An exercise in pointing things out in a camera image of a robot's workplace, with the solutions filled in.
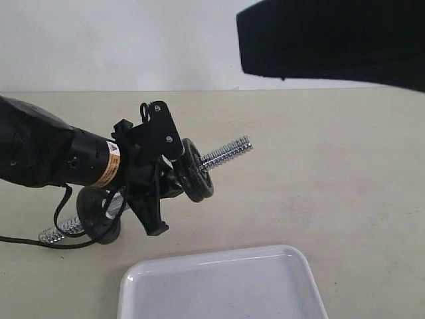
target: orange label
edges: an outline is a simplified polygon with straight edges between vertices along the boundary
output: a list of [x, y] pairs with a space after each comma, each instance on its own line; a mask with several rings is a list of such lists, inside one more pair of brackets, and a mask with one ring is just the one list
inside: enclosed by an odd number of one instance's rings
[[121, 154], [118, 145], [109, 141], [106, 141], [109, 148], [109, 161], [106, 169], [100, 179], [91, 187], [103, 187], [109, 184], [115, 177], [120, 168]]

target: beige table surface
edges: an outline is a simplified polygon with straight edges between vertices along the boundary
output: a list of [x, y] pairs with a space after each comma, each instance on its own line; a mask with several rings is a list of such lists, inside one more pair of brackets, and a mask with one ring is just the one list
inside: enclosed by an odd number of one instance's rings
[[[1, 318], [116, 317], [135, 263], [284, 243], [308, 258], [330, 318], [425, 314], [425, 94], [395, 88], [7, 94], [108, 136], [164, 99], [182, 137], [208, 151], [248, 134], [254, 151], [214, 170], [215, 195], [163, 202], [170, 231], [123, 216], [109, 246], [0, 243]], [[0, 233], [36, 238], [62, 189], [0, 183]], [[65, 215], [74, 213], [70, 202]]]

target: chrome threaded rod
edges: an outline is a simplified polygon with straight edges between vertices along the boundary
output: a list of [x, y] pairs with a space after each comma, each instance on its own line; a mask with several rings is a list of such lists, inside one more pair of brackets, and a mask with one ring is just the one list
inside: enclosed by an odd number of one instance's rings
[[[201, 157], [200, 169], [204, 171], [210, 171], [228, 161], [234, 160], [238, 156], [241, 156], [252, 150], [252, 144], [249, 141], [247, 136], [242, 136], [237, 140], [228, 143], [217, 150], [214, 150], [210, 153], [207, 153]], [[106, 217], [109, 219], [114, 219], [120, 210], [123, 197], [120, 193], [115, 194], [114, 198], [111, 200], [110, 206], [106, 211]], [[124, 208], [124, 211], [129, 209], [128, 204]], [[65, 233], [77, 234], [83, 231], [81, 222], [77, 216], [71, 217], [63, 222], [58, 224], [59, 228]], [[44, 243], [57, 243], [65, 238], [56, 227], [49, 228], [45, 231], [42, 231], [39, 234], [39, 241]]]
[[201, 158], [202, 164], [199, 168], [210, 171], [228, 161], [234, 160], [250, 150], [252, 150], [252, 144], [248, 136], [242, 136], [217, 150], [203, 155]]

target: screw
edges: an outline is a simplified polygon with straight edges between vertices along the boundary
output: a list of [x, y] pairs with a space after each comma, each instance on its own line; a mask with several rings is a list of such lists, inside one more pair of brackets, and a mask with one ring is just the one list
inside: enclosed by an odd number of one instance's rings
[[[171, 136], [167, 136], [166, 140], [168, 143], [173, 141]], [[238, 156], [241, 156], [252, 150], [252, 144], [249, 141], [247, 136], [238, 138], [237, 140], [218, 148], [210, 153], [207, 153], [201, 157], [200, 169], [205, 171], [210, 171], [228, 161], [231, 161]], [[106, 217], [109, 219], [114, 219], [120, 210], [123, 197], [120, 193], [115, 194], [114, 198], [111, 200], [110, 206], [106, 211]], [[58, 224], [59, 228], [66, 233], [77, 234], [83, 231], [81, 222], [78, 217], [72, 217], [68, 220], [65, 220]], [[39, 241], [44, 243], [57, 243], [58, 241], [65, 238], [59, 231], [53, 227], [45, 231], [42, 231], [39, 234]]]

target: white plastic tray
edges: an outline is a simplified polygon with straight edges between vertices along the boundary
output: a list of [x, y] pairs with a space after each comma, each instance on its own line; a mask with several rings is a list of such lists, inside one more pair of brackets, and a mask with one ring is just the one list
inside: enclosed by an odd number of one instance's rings
[[307, 259], [285, 245], [144, 261], [118, 308], [119, 319], [327, 319]]

